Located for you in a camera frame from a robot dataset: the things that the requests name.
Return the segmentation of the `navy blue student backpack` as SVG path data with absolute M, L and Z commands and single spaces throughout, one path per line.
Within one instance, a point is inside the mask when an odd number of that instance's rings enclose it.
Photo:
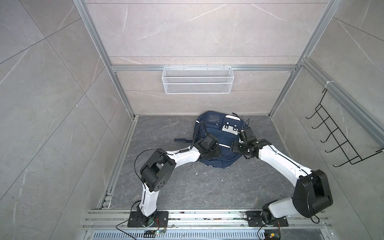
M 239 140 L 238 130 L 246 128 L 248 123 L 239 118 L 238 115 L 232 113 L 227 115 L 224 113 L 208 111 L 201 114 L 194 126 L 193 136 L 195 141 L 204 139 L 206 133 L 214 135 L 219 140 L 221 156 L 203 160 L 207 166 L 214 168 L 226 168 L 237 161 L 242 155 L 234 153 L 230 150 L 233 140 Z

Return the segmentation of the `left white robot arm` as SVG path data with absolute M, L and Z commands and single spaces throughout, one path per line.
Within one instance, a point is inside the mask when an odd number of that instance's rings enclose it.
M 169 181 L 174 169 L 220 155 L 219 140 L 212 134 L 185 149 L 177 151 L 156 149 L 140 169 L 143 196 L 138 211 L 144 217 L 150 217 L 156 212 L 159 192 Z

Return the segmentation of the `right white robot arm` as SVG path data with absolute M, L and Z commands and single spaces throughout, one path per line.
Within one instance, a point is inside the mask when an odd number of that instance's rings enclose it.
M 295 187 L 292 197 L 263 206 L 264 223 L 292 215 L 311 218 L 333 204 L 328 177 L 323 171 L 313 171 L 284 155 L 269 141 L 258 140 L 250 127 L 238 130 L 238 135 L 231 151 L 268 163 Z

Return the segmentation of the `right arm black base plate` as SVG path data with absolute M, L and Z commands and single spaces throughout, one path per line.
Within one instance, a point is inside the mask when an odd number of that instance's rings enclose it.
M 249 227 L 288 227 L 286 217 L 275 218 L 265 211 L 246 211 L 243 214 L 243 219 L 248 222 Z

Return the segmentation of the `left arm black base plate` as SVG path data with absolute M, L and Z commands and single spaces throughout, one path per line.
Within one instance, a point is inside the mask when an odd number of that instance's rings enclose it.
M 146 228 L 146 227 L 167 227 L 169 221 L 169 212 L 155 211 L 149 217 L 142 212 L 132 212 L 129 217 L 128 228 Z

